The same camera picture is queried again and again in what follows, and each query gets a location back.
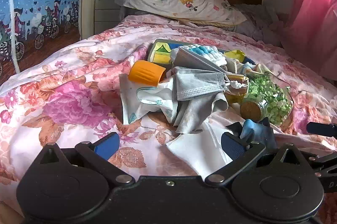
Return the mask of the navy blue sock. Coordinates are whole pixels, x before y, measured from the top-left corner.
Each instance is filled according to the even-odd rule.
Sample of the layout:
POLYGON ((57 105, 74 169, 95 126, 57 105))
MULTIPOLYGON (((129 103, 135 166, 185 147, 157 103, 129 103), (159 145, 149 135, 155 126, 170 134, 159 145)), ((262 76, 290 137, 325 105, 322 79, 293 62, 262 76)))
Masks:
POLYGON ((264 118, 259 122, 246 119, 243 125, 240 122, 230 124, 226 127, 235 137, 250 143, 256 141, 262 143, 267 150, 277 149, 277 142, 274 130, 271 128, 269 118, 264 118))

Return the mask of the grey white cloth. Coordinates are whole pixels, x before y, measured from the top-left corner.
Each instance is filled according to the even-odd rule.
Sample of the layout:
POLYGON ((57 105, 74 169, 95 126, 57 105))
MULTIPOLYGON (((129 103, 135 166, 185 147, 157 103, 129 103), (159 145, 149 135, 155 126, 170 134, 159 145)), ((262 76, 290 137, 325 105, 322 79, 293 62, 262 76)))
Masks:
POLYGON ((178 134, 194 133, 213 112, 227 111, 228 108, 223 91, 180 102, 174 121, 175 131, 178 134))

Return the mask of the white cloth with blue fringe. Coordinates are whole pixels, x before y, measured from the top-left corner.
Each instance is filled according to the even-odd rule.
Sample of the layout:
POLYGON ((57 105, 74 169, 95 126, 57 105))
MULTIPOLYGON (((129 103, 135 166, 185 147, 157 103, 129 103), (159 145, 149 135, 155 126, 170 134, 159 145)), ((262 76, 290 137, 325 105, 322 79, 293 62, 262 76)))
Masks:
POLYGON ((226 57, 215 46, 203 46, 203 45, 183 45, 172 49, 170 52, 170 62, 176 59, 179 49, 186 49, 203 58, 211 61, 217 66, 227 65, 226 57))

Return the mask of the white printed plastic bag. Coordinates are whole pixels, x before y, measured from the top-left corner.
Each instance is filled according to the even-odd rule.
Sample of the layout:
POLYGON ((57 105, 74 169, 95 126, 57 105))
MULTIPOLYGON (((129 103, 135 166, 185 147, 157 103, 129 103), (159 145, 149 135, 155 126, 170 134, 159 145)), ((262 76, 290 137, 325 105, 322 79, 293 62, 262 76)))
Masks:
POLYGON ((177 116, 178 101, 175 78, 156 87, 132 82, 126 74, 119 76, 123 124, 129 125, 149 112, 162 112, 169 123, 177 116))

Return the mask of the pink floral bedsheet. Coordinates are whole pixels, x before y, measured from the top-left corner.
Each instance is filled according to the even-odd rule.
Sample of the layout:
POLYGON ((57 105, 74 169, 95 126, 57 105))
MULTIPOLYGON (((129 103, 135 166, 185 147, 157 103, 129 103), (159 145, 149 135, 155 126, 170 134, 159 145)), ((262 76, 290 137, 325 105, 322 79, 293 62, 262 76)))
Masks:
POLYGON ((307 132, 336 124, 336 88, 283 49, 211 26, 128 16, 117 27, 61 49, 1 86, 1 209, 23 223, 335 223, 308 157, 336 152, 336 139, 307 132), (240 103, 178 134, 162 112, 123 124, 119 76, 148 61, 156 39, 240 50, 290 85, 294 105, 274 130, 232 160, 226 127, 246 119, 240 103), (108 161, 90 144, 109 133, 108 161))

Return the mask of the yellow snack packet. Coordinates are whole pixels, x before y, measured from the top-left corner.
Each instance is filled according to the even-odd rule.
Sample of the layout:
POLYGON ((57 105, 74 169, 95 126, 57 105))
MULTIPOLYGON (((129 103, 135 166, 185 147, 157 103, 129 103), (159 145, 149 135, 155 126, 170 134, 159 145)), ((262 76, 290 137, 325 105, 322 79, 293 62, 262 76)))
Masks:
POLYGON ((225 90, 227 102, 229 104, 241 103, 249 89, 248 77, 239 74, 227 74, 227 77, 230 81, 225 90))

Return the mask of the grey face mask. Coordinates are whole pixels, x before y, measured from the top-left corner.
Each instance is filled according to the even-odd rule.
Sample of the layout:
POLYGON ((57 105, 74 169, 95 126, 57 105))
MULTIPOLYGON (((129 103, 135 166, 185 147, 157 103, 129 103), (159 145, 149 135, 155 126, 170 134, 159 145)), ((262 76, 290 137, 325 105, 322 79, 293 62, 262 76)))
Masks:
POLYGON ((175 75, 179 101, 217 94, 230 85, 222 68, 184 47, 176 48, 171 72, 175 75))

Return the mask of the striped baby cloth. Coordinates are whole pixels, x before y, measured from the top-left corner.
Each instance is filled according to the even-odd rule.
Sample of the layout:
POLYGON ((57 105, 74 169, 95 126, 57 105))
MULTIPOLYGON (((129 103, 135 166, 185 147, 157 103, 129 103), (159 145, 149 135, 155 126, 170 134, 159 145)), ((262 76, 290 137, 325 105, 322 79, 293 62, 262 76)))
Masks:
POLYGON ((227 71, 233 74, 245 75, 245 74, 262 74, 258 65, 253 65, 249 62, 240 63, 238 59, 232 59, 226 57, 227 71))

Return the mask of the orange plastic cup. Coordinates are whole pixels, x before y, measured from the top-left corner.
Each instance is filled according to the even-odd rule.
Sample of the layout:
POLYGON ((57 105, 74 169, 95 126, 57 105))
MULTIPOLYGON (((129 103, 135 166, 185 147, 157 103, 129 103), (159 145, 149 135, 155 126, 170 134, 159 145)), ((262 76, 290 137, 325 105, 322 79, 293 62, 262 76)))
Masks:
POLYGON ((155 63, 139 60, 132 66, 128 79, 138 84, 156 87, 162 80, 165 70, 155 63))

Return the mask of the pink curtain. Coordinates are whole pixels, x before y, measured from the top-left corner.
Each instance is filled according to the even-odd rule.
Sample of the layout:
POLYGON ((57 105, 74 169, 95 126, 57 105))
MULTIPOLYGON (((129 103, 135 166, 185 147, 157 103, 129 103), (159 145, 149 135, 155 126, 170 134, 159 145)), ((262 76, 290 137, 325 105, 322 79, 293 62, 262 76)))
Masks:
POLYGON ((282 46, 293 59, 336 80, 336 0, 294 0, 282 46))

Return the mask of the blue yellow storage box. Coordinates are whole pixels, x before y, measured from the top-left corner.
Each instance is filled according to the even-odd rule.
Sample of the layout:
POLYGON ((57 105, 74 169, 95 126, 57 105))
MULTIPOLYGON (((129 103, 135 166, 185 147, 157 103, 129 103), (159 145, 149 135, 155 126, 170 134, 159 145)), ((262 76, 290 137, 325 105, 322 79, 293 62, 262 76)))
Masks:
MULTIPOLYGON (((172 51, 172 49, 183 45, 198 45, 198 44, 190 44, 167 39, 156 39, 150 50, 150 53, 148 54, 147 60, 160 66, 169 67, 171 63, 170 52, 172 51)), ((247 57, 243 51, 240 50, 228 51, 219 48, 217 49, 220 52, 222 52, 225 57, 238 59, 240 63, 249 62, 255 65, 255 62, 249 57, 247 57)))

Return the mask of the grey crumpled blanket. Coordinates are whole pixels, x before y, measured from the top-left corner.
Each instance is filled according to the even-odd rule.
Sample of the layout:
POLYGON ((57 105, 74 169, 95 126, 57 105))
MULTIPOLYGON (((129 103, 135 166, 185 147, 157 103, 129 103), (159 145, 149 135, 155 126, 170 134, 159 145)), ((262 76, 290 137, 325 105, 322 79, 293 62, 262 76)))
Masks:
POLYGON ((265 5, 235 5, 246 18, 245 22, 233 27, 232 32, 243 34, 255 41, 276 47, 283 47, 281 31, 285 23, 279 18, 275 9, 265 5))

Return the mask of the white drawer cabinet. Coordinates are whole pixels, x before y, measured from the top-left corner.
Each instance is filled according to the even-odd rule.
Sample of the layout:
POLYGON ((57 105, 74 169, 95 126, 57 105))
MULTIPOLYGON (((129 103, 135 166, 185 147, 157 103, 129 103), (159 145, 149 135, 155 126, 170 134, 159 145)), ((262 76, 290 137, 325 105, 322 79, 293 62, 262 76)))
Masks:
POLYGON ((94 0, 94 34, 112 29, 120 22, 120 6, 115 0, 94 0))

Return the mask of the blue fabric wardrobe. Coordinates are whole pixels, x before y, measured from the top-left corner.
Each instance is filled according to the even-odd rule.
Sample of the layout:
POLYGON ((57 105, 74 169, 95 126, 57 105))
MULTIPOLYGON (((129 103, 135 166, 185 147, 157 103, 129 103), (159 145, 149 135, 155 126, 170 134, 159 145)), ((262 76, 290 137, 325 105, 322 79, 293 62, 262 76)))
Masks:
POLYGON ((80 0, 1 0, 1 82, 79 38, 80 0))

